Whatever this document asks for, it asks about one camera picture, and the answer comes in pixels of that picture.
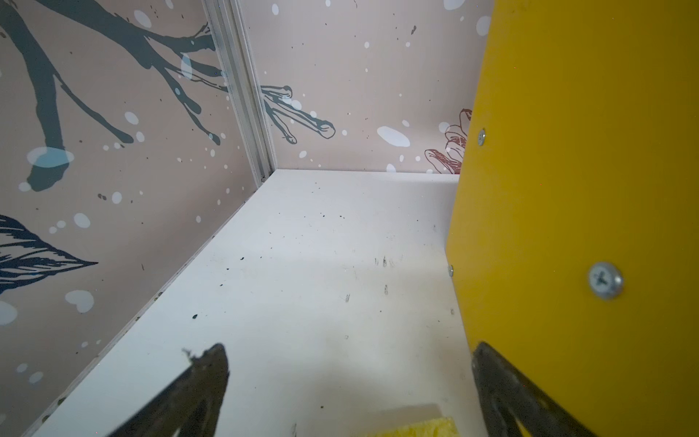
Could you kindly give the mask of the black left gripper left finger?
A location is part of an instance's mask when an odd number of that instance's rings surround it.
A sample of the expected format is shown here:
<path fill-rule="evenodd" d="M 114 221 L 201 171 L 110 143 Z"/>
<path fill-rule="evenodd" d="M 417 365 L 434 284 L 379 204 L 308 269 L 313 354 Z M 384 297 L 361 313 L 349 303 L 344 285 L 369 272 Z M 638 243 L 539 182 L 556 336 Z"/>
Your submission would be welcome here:
<path fill-rule="evenodd" d="M 229 361 L 217 343 L 111 435 L 212 436 L 229 382 Z"/>

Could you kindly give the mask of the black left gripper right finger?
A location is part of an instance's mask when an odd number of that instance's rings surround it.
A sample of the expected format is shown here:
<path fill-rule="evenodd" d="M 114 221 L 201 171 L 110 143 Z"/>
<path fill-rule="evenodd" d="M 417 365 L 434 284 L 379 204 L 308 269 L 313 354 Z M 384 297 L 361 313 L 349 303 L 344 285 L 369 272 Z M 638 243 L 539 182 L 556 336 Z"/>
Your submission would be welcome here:
<path fill-rule="evenodd" d="M 593 435 L 486 342 L 471 367 L 490 436 Z"/>

